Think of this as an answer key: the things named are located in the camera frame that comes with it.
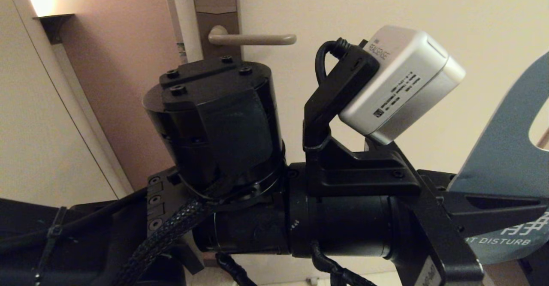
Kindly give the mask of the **blue and white door hanger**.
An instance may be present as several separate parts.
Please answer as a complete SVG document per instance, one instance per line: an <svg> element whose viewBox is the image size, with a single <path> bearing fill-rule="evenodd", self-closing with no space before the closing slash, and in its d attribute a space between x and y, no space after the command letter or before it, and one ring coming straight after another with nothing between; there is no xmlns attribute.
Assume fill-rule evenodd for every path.
<svg viewBox="0 0 549 286"><path fill-rule="evenodd" d="M507 92L449 190L549 199L549 151L530 128L549 99L549 51ZM465 238L482 264L521 259L549 242L549 208L534 221Z"/></svg>

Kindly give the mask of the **white room door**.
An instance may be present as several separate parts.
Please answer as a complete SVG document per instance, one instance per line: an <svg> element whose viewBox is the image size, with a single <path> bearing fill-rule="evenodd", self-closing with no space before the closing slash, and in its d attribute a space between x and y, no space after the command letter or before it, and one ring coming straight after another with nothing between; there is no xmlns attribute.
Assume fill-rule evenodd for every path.
<svg viewBox="0 0 549 286"><path fill-rule="evenodd" d="M288 163L305 160L303 107L327 40L369 40L384 25L423 30L466 70L461 84L396 143L418 169L457 173L516 79L549 51L549 0L237 0L243 34L294 34L290 46L244 46L273 72Z"/></svg>

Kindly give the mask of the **black wall lamp bracket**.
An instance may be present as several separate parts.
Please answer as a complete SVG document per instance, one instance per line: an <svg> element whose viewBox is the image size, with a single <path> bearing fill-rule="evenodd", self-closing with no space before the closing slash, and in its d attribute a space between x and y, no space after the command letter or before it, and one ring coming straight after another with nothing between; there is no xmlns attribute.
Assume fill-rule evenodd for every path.
<svg viewBox="0 0 549 286"><path fill-rule="evenodd" d="M71 18L74 18L75 14L60 14L60 15L49 15L49 16L40 16L34 19L39 20L47 38L51 45L61 44L62 38L60 36L60 31L67 21Z"/></svg>

